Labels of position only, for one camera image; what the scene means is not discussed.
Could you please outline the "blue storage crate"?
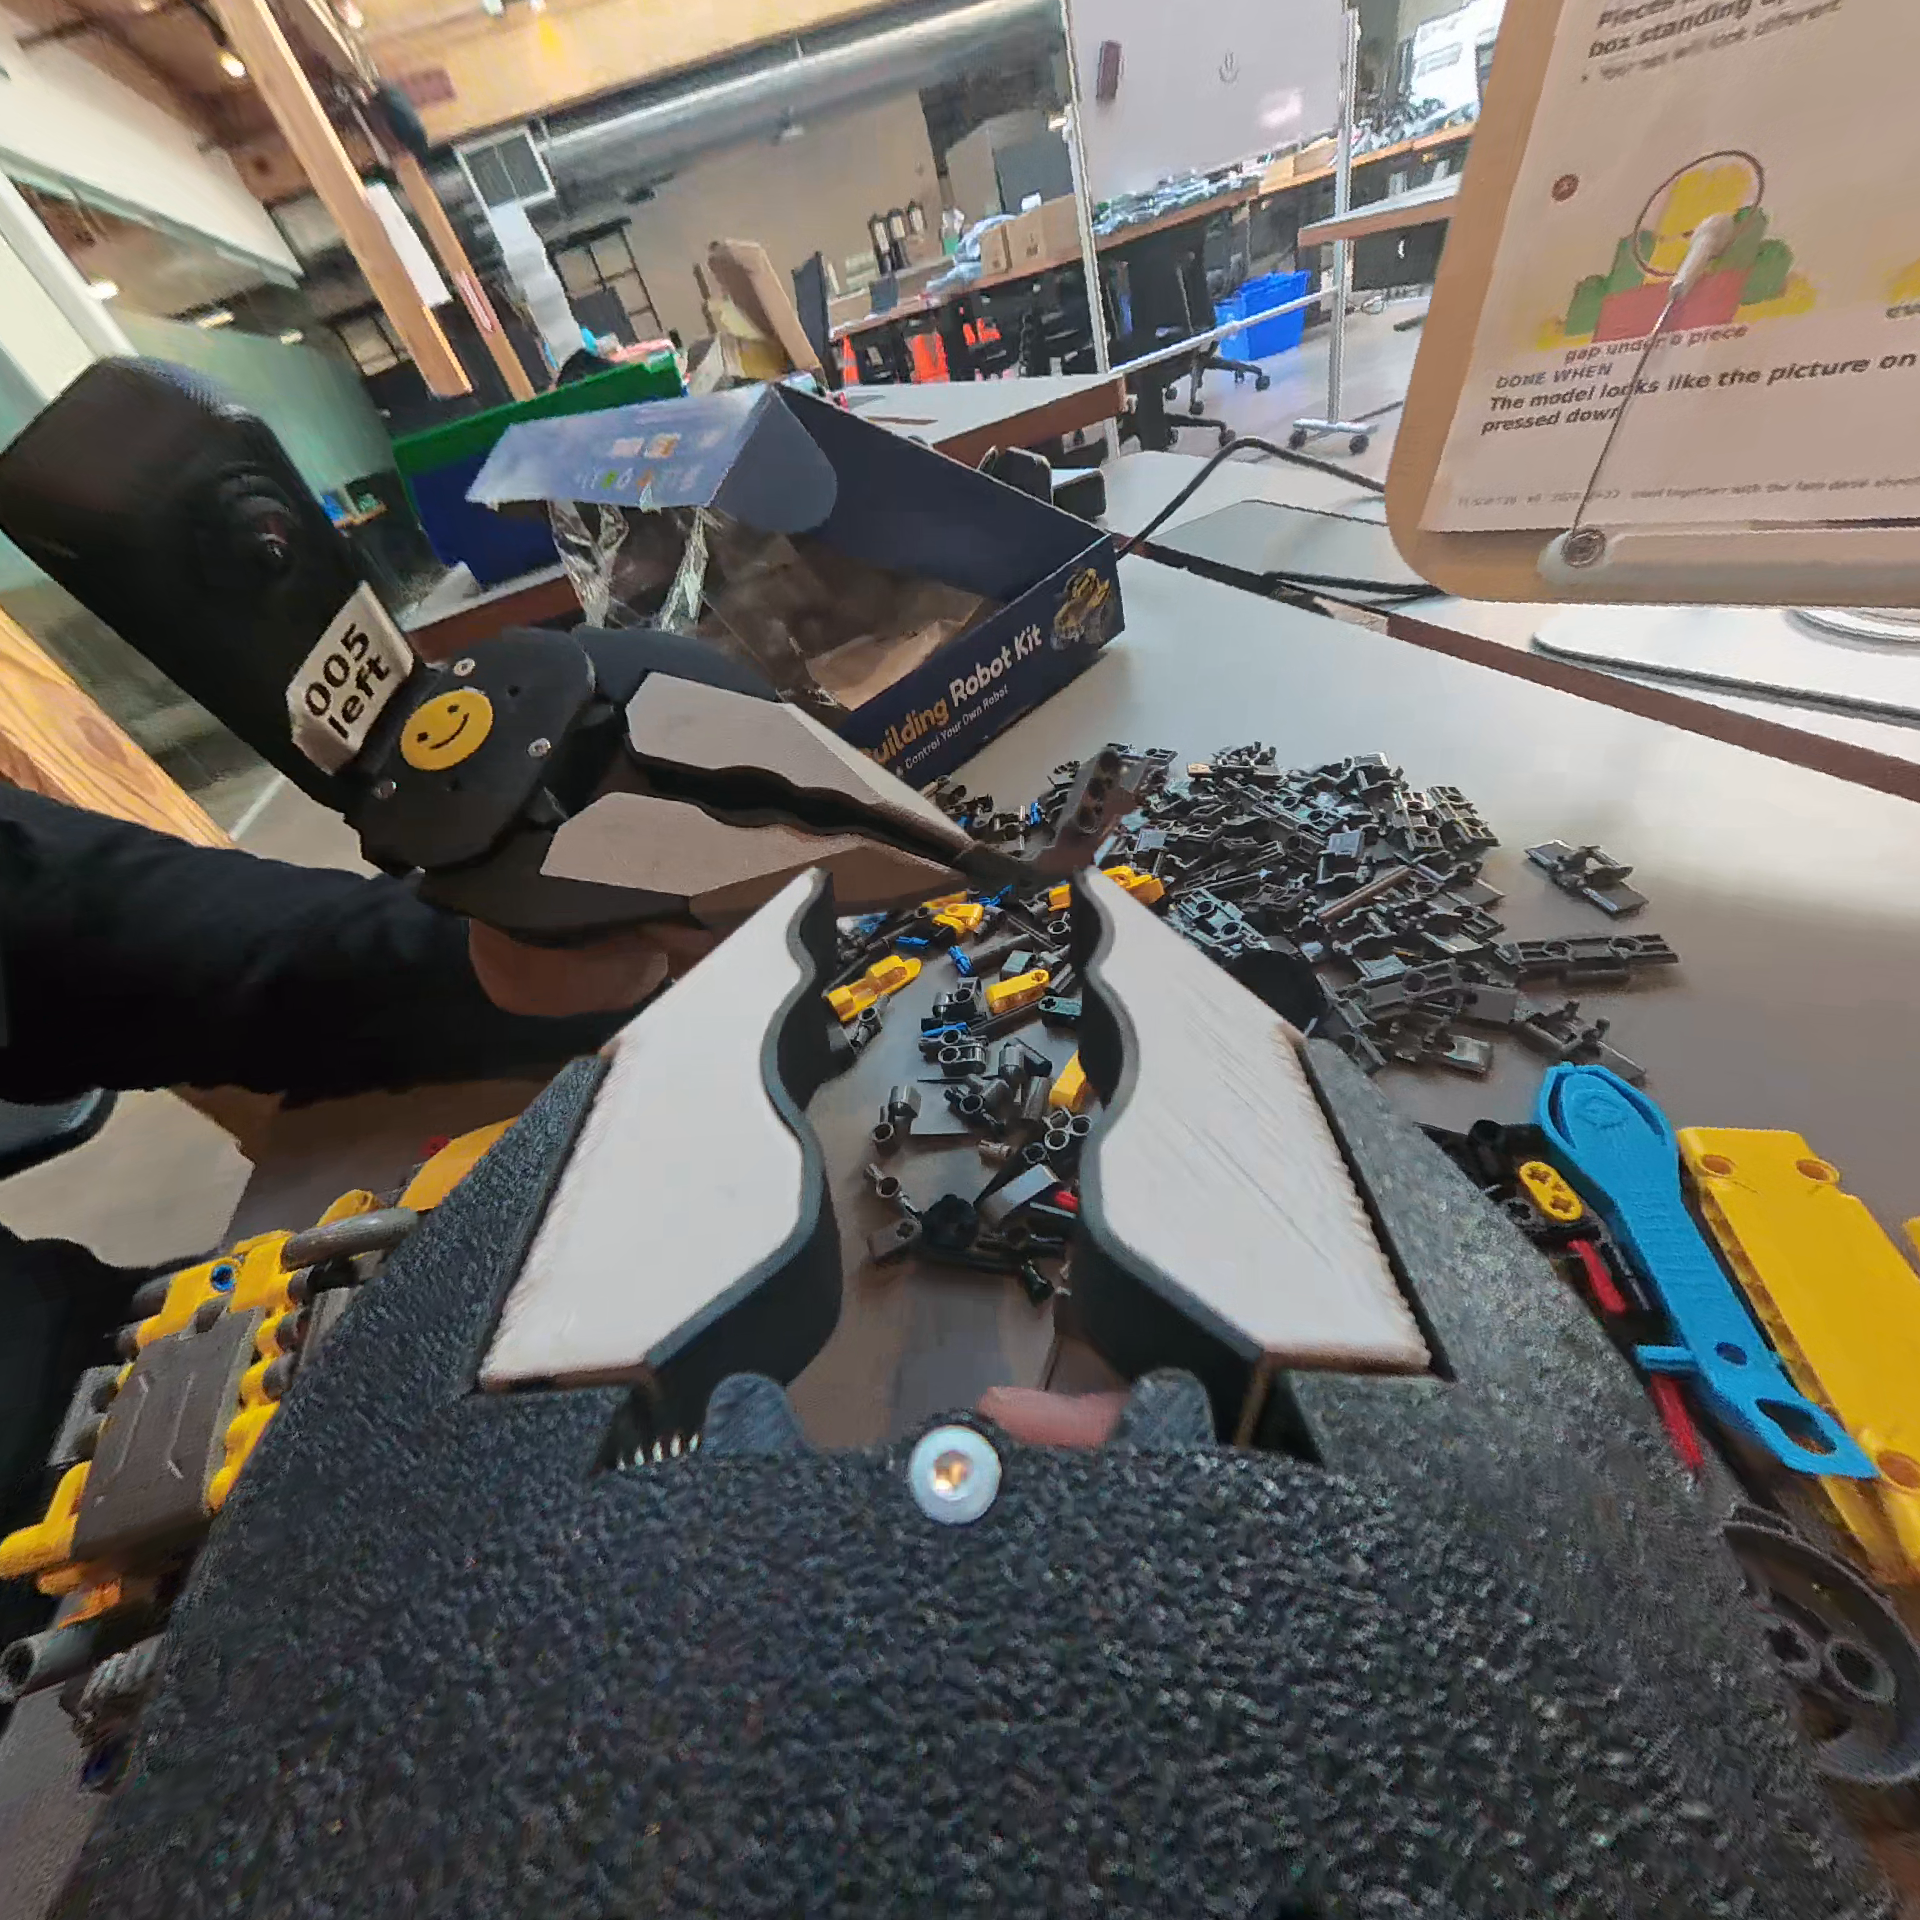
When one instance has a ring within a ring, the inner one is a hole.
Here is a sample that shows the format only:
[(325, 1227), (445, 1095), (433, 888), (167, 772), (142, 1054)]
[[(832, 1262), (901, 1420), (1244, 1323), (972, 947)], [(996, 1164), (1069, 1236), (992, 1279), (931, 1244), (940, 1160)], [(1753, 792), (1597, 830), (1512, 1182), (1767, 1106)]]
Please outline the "blue storage crate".
[(1235, 363), (1262, 363), (1300, 345), (1304, 315), (1316, 295), (1311, 273), (1271, 273), (1245, 280), (1214, 303), (1216, 324), (1225, 332), (1214, 353)]

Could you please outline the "clear plastic bag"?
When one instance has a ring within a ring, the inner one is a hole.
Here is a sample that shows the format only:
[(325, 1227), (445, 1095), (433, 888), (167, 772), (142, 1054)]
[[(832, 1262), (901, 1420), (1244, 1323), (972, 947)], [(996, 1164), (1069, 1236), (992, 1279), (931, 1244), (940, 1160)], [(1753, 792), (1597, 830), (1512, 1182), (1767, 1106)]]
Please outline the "clear plastic bag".
[(1001, 614), (995, 598), (715, 511), (548, 504), (544, 518), (593, 628), (697, 639), (832, 730)]

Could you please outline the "person's left hand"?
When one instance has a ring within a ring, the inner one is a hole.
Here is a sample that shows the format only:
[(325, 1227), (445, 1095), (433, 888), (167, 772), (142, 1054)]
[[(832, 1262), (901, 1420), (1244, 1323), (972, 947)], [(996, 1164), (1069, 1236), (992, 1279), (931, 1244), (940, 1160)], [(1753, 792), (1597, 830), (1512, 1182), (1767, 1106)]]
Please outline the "person's left hand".
[(515, 1018), (625, 1016), (717, 947), (704, 928), (623, 928), (579, 947), (537, 947), (478, 922), (467, 924), (479, 991)]

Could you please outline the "mobile whiteboard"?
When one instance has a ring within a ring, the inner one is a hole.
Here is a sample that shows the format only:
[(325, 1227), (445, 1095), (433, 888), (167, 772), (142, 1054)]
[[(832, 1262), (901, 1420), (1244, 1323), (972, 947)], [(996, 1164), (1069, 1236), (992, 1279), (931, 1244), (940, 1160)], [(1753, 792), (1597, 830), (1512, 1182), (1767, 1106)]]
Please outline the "mobile whiteboard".
[(1168, 358), (1203, 334), (1112, 363), (1094, 207), (1211, 177), (1235, 163), (1334, 132), (1337, 171), (1352, 139), (1357, 11), (1340, 3), (1061, 3), (1065, 137), (1094, 368), (1142, 378), (1134, 419), (1159, 398)]

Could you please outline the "pile of black track links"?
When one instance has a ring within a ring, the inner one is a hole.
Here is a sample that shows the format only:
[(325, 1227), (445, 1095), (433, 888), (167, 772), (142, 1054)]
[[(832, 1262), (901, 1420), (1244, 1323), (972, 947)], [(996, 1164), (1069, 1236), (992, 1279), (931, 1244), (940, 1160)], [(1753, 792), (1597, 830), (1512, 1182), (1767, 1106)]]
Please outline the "pile of black track links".
[[(1646, 928), (1519, 937), (1486, 870), (1497, 835), (1456, 785), (1415, 785), (1380, 754), (1280, 766), (1251, 742), (1206, 759), (1110, 744), (1132, 802), (1096, 844), (1096, 867), (1141, 908), (1247, 992), (1267, 992), (1309, 1041), (1364, 1072), (1444, 1067), (1484, 1078), (1500, 1041), (1548, 1066), (1593, 1066), (1631, 1088), (1646, 1067), (1613, 1042), (1581, 994), (1625, 992), (1678, 968)], [(1067, 827), (1072, 777), (1057, 766), (1022, 807), (952, 779), (927, 799), (989, 851), (1035, 856)], [(1523, 862), (1549, 891), (1631, 922), (1631, 870), (1597, 846), (1543, 842)], [(945, 956), (952, 988), (923, 1018), (923, 1042), (984, 1044), (1020, 1023), (1075, 1033), (1087, 1003), (1069, 959), (1065, 883), (934, 896), (879, 919), (879, 982)]]

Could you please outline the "silver air duct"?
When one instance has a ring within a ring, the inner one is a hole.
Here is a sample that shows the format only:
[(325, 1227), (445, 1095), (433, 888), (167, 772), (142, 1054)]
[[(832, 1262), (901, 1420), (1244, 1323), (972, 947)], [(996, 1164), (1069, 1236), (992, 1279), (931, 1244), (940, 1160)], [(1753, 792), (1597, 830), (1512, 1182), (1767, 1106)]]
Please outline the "silver air duct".
[(992, 55), (1047, 49), (1061, 35), (1055, 3), (897, 6), (870, 25), (805, 33), (769, 52), (733, 55), (685, 78), (550, 113), (534, 145), (561, 175), (672, 163), (774, 136), (811, 115), (923, 90)]

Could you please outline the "grey toothed wheel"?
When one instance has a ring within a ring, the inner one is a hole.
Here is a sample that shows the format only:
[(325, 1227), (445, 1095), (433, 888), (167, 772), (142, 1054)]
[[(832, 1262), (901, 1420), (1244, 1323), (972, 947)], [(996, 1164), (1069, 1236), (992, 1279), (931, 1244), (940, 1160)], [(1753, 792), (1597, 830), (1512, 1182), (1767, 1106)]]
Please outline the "grey toothed wheel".
[(1848, 1559), (1761, 1510), (1734, 1510), (1719, 1536), (1817, 1769), (1861, 1790), (1915, 1787), (1918, 1646), (1892, 1606)]

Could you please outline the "grey desk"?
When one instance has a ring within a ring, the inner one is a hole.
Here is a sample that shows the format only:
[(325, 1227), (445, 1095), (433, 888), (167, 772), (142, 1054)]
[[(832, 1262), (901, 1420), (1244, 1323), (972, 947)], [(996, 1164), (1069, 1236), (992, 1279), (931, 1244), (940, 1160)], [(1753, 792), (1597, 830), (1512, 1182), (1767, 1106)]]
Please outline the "grey desk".
[[(1593, 839), (1646, 880), (1678, 978), (1615, 996), (1681, 1122), (1789, 1124), (1864, 1199), (1915, 1204), (1915, 806), (1145, 561), (1127, 628), (957, 777), (998, 802), (1108, 738), (1380, 752), (1500, 833), (1516, 924), (1585, 924), (1523, 862)], [(1839, 1833), (1759, 1623), (1625, 1362), (1518, 1232), (1327, 1071), (1451, 1384), (1293, 1385), (1323, 1463), (1020, 1448), (982, 1553), (872, 1527), (908, 1417), (1043, 1355), (1020, 1303), (862, 1286), (800, 1416), (878, 1454), (678, 1463), (561, 1483), (614, 1607), (616, 1679), (537, 1698), (587, 1738), (525, 1838), (440, 1843), (520, 1785), (527, 1735), (399, 1694), (449, 1758), (379, 1793), (417, 1896), (320, 1843), (347, 1911), (897, 1915), (1886, 1915)]]

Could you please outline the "long yellow panel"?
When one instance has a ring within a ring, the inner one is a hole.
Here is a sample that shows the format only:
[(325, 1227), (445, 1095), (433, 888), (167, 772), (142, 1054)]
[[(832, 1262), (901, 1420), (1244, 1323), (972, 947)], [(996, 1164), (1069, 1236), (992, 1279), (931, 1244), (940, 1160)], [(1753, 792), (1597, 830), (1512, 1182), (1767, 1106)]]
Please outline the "long yellow panel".
[(1864, 1451), (1822, 1495), (1870, 1571), (1918, 1580), (1918, 1279), (1835, 1164), (1789, 1131), (1686, 1128), (1695, 1204), (1788, 1379)]

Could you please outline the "blue brick separator tool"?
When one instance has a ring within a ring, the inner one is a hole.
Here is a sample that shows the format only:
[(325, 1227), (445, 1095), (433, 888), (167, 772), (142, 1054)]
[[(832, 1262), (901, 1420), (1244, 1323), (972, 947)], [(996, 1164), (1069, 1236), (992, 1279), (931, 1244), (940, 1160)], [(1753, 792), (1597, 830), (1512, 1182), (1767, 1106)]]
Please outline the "blue brick separator tool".
[(1641, 1346), (1654, 1377), (1693, 1385), (1707, 1414), (1789, 1472), (1871, 1481), (1877, 1467), (1789, 1379), (1740, 1286), (1695, 1223), (1669, 1118), (1596, 1064), (1552, 1066), (1535, 1122), (1549, 1160), (1597, 1212), (1656, 1302), (1671, 1339)]

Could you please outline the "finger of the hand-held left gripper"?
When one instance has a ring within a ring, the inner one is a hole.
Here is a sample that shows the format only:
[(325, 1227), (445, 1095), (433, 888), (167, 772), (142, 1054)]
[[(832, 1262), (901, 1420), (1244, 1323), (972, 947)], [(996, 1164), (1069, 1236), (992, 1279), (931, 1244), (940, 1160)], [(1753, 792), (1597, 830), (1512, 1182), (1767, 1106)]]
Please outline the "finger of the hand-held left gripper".
[(629, 754), (668, 801), (721, 825), (849, 842), (984, 886), (1035, 886), (1039, 867), (989, 848), (809, 711), (664, 672), (625, 705)]
[(552, 833), (541, 876), (631, 889), (685, 908), (758, 908), (792, 879), (823, 872), (839, 905), (889, 908), (957, 894), (945, 862), (856, 833), (788, 823), (735, 825), (700, 807), (635, 793), (593, 801)]

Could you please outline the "blue bin with green lid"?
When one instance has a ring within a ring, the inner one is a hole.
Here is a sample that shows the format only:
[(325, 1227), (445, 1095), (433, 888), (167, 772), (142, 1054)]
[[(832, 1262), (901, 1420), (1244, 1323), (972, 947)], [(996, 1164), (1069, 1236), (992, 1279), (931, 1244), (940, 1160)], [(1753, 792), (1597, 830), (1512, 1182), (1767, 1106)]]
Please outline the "blue bin with green lid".
[(681, 361), (672, 351), (629, 361), (603, 361), (581, 351), (568, 358), (561, 375), (529, 400), (508, 400), (476, 417), (422, 428), (393, 447), (399, 481), (437, 561), (447, 569), (467, 567), (483, 591), (560, 563), (544, 520), (502, 515), (469, 502), (471, 483), (511, 426), (685, 394)]

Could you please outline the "blue cardboard kit box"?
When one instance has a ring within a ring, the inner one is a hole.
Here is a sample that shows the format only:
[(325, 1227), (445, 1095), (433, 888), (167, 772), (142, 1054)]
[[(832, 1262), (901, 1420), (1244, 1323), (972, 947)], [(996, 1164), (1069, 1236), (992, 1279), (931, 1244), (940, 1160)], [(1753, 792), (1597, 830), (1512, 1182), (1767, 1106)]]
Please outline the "blue cardboard kit box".
[[(845, 730), (816, 719), (916, 790), (951, 777), (1067, 690), (1125, 625), (1108, 535), (788, 387), (517, 424), (471, 483), (469, 502), (544, 522), (548, 504), (715, 511), (998, 600), (1001, 614), (853, 711)], [(755, 666), (697, 639), (592, 625), (579, 639), (616, 641), (662, 672), (788, 705)]]

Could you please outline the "person's left forearm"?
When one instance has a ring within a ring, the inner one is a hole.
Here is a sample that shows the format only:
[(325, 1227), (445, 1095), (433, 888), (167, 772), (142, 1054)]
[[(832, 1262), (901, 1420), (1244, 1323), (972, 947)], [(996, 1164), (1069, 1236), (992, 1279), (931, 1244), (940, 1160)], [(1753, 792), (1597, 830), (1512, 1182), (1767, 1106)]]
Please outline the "person's left forearm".
[(629, 1016), (508, 1016), (467, 922), (27, 792), (3, 799), (3, 1095), (240, 1088), (313, 1102), (517, 1078)]

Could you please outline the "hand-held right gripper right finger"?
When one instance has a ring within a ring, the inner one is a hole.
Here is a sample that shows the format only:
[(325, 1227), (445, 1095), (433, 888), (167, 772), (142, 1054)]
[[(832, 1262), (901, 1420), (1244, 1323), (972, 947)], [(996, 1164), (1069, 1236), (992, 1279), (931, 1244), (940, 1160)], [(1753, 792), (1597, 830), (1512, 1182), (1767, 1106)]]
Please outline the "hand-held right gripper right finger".
[(1280, 1433), (1293, 1377), (1430, 1377), (1303, 1033), (1110, 876), (1069, 891), (1094, 1098), (1069, 1279), (1084, 1342), (1129, 1384), (1196, 1379), (1235, 1446)]

